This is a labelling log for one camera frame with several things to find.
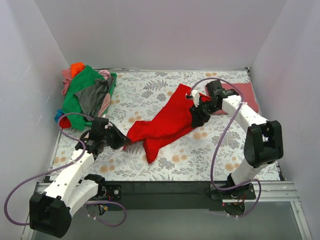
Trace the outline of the red t-shirt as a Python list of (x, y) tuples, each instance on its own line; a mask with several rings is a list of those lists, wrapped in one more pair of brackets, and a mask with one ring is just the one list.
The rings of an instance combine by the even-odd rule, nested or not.
[(146, 160), (152, 164), (160, 148), (165, 147), (180, 137), (188, 134), (192, 128), (190, 108), (192, 100), (186, 99), (191, 87), (180, 84), (166, 105), (150, 121), (138, 120), (127, 132), (132, 143), (143, 142)]

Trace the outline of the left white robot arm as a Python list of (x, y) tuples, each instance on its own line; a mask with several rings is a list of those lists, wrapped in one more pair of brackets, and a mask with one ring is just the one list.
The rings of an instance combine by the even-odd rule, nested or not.
[(97, 205), (105, 212), (116, 197), (108, 190), (104, 177), (85, 173), (104, 148), (118, 150), (129, 142), (107, 118), (95, 118), (91, 128), (78, 139), (71, 159), (56, 179), (41, 193), (31, 196), (30, 228), (62, 238), (70, 228), (72, 217), (84, 205)]

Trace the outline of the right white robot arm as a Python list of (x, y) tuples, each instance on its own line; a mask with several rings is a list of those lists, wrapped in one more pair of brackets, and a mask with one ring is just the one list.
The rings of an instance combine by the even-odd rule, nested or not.
[(221, 78), (209, 77), (208, 81), (205, 90), (209, 100), (205, 100), (194, 87), (185, 95), (193, 102), (190, 108), (192, 126), (204, 124), (217, 111), (224, 111), (231, 116), (229, 122), (237, 122), (246, 133), (241, 164), (229, 174), (224, 186), (212, 184), (217, 191), (227, 192), (230, 198), (237, 199), (245, 192), (244, 186), (254, 181), (263, 168), (283, 157), (282, 125), (255, 112), (245, 101), (244, 93), (234, 84), (230, 83), (230, 89), (225, 89)]

